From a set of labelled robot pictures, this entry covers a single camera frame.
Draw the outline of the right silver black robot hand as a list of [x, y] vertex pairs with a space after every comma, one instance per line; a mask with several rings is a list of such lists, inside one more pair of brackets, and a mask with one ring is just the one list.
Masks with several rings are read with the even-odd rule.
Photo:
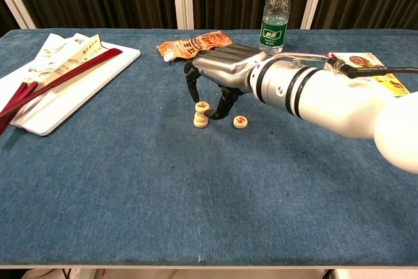
[[184, 66], [188, 90], [195, 103], [200, 101], [197, 79], [201, 76], [215, 82], [222, 91], [217, 108], [204, 111], [211, 120], [224, 119], [238, 97], [252, 91], [250, 74], [254, 66], [267, 59], [266, 52], [244, 46], [230, 44], [199, 52]]

